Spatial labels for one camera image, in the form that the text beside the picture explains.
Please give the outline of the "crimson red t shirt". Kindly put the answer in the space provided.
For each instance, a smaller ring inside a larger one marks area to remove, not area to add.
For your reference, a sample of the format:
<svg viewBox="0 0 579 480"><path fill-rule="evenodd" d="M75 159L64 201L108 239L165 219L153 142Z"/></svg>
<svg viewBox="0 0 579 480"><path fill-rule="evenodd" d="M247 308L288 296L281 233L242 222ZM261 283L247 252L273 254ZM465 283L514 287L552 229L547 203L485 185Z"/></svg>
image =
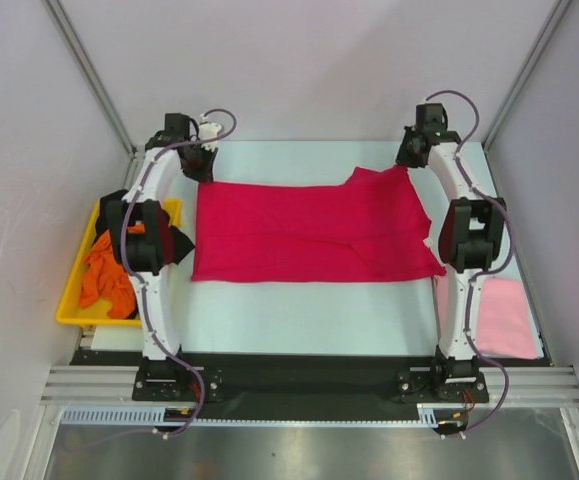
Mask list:
<svg viewBox="0 0 579 480"><path fill-rule="evenodd" d="M443 276L431 220L406 168L354 169L345 183L198 190L196 282L406 282Z"/></svg>

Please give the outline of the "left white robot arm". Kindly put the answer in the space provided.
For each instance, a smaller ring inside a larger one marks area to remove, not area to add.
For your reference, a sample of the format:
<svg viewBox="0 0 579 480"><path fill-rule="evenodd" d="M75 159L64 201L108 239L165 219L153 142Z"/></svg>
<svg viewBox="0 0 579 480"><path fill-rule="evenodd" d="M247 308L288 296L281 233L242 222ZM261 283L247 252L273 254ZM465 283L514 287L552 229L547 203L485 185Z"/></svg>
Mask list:
<svg viewBox="0 0 579 480"><path fill-rule="evenodd" d="M135 401L197 401L201 397L200 379L181 360L169 295L171 269L195 245L172 224L164 200L180 173L200 182L212 180L217 139L223 130L207 116L166 114L163 129L145 146L132 186L100 208L114 259L133 288L143 332L142 359L132 393Z"/></svg>

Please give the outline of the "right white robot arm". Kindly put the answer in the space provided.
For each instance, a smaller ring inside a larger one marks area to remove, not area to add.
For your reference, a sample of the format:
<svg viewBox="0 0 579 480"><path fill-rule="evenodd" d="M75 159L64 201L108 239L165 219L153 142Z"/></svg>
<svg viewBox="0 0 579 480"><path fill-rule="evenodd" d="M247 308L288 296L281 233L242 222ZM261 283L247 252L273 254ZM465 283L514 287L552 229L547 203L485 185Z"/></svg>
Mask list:
<svg viewBox="0 0 579 480"><path fill-rule="evenodd" d="M437 242L447 269L447 299L444 306L436 306L444 328L429 369L398 375L405 402L488 399L476 346L478 312L484 281L494 272L501 251L506 207L501 198L490 198L478 188L462 149L442 104L416 106L415 122L405 128L396 164L430 169L449 201Z"/></svg>

